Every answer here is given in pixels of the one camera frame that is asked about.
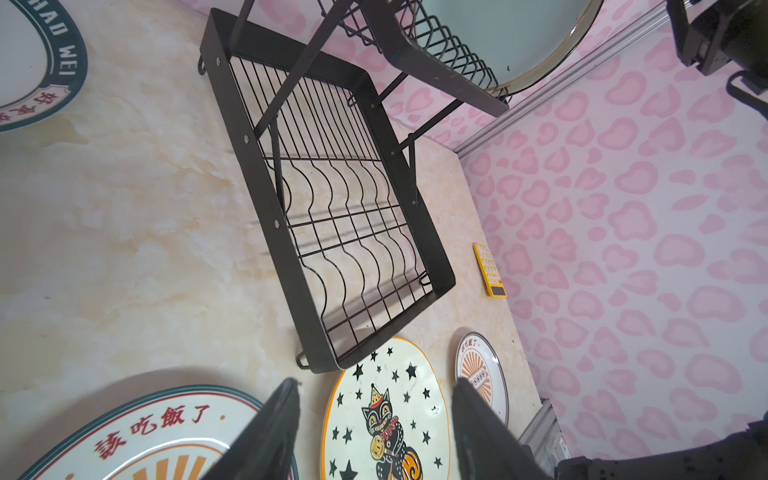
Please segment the light blue flower plate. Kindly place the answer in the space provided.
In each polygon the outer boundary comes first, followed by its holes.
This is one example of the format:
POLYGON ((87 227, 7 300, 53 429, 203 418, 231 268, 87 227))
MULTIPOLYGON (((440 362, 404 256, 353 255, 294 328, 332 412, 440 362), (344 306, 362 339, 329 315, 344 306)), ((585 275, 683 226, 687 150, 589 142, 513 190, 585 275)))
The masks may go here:
POLYGON ((422 5, 490 67, 500 87, 517 93, 567 59, 603 1, 435 0, 422 5))

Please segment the left orange sunburst plate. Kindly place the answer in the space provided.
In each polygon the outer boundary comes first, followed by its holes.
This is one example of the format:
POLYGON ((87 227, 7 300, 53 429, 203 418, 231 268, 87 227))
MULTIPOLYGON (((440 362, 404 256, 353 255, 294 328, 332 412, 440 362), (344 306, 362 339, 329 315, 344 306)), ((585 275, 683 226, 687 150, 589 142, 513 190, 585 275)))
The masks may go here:
POLYGON ((221 479, 219 463, 262 410, 253 396, 187 385, 125 403, 60 442, 22 479, 221 479))

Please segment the right orange sunburst plate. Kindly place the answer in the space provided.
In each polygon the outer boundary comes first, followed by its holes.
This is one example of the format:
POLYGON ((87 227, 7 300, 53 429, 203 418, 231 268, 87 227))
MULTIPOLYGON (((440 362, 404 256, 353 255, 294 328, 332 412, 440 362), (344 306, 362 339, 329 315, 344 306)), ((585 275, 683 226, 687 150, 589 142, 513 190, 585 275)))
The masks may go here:
POLYGON ((455 377, 465 378, 491 407, 502 423, 509 422, 509 394, 500 359, 479 332, 466 333, 455 357, 455 377))

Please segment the orange sunburst plate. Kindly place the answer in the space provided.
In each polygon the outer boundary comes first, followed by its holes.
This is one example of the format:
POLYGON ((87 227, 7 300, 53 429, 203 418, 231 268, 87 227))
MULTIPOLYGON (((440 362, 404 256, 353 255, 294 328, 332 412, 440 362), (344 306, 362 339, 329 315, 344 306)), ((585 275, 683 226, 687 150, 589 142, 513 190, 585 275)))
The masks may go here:
POLYGON ((466 333, 455 357, 455 377, 465 378, 491 407, 502 423, 509 422, 509 394, 500 359, 479 332, 466 333))
POLYGON ((60 442, 22 479, 221 479, 219 463, 262 410, 253 396, 187 385, 125 403, 60 442))

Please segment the yellow calculator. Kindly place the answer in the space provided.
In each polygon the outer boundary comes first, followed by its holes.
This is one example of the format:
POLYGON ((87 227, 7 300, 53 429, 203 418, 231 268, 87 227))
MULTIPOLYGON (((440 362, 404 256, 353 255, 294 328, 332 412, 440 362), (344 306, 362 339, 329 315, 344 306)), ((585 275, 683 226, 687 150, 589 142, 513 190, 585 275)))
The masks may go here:
POLYGON ((506 299, 507 291, 491 250, 485 245, 474 243, 473 251, 487 294, 495 299, 506 299))

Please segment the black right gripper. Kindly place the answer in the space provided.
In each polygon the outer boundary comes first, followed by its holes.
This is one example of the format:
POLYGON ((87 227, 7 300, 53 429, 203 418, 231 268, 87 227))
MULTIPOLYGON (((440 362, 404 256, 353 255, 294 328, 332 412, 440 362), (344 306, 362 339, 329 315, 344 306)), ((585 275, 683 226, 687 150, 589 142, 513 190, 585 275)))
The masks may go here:
POLYGON ((767 3, 759 0, 716 1, 689 21, 683 1, 668 1, 679 60, 709 76, 730 62, 741 69, 726 82, 726 93, 762 116, 767 102, 767 3))

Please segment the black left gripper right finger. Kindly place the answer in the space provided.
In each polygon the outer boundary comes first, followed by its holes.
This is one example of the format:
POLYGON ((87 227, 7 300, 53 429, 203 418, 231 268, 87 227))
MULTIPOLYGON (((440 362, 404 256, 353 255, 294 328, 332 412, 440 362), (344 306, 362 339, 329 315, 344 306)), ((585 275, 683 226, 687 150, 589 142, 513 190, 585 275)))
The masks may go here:
POLYGON ((551 479, 466 378, 453 388, 452 421, 462 479, 551 479))

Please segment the green-rim lettered white plate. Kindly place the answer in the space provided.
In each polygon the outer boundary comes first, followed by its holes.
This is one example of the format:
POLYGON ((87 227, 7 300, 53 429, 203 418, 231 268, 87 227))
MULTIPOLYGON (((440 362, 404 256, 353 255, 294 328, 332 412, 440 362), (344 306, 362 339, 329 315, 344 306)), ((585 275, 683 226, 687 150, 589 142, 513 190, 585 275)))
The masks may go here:
POLYGON ((88 70, 84 39, 57 0, 1 3, 1 131, 42 121, 70 103, 88 70))

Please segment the black two-tier dish rack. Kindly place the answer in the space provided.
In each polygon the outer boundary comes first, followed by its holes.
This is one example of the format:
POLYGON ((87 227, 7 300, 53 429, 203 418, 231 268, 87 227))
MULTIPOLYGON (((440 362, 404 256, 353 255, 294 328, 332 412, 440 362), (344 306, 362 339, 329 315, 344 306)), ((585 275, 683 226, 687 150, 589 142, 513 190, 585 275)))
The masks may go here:
POLYGON ((348 369, 446 295, 455 274, 417 186, 416 141, 399 139, 387 90, 324 51, 336 30, 398 70, 498 115, 492 70, 419 1, 324 1, 308 43, 238 14, 209 13, 208 77, 315 373, 348 369))

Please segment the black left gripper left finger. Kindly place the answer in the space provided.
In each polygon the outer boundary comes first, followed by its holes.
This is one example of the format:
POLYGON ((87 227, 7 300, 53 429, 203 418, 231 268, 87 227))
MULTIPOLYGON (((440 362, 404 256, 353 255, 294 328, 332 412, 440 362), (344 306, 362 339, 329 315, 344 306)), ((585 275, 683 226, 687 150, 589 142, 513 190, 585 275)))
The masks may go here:
POLYGON ((300 417, 298 385, 285 379, 204 479, 288 479, 300 417))

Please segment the cat pumpkin star plate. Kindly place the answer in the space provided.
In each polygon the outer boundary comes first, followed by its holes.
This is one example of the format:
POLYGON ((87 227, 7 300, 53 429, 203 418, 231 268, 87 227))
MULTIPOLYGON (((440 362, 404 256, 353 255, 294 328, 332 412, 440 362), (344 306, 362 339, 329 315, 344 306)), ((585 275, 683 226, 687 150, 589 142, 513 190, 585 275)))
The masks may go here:
POLYGON ((447 479, 451 431, 424 352, 395 337, 345 370, 324 418, 323 479, 447 479))

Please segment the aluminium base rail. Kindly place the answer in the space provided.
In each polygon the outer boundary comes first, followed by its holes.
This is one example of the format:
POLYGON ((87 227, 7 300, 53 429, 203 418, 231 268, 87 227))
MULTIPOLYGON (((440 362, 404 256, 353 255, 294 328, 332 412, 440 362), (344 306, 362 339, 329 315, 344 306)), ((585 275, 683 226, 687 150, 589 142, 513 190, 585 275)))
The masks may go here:
POLYGON ((537 465, 555 477, 558 464, 571 458, 554 406, 542 398, 541 408, 520 436, 519 442, 529 451, 537 465))

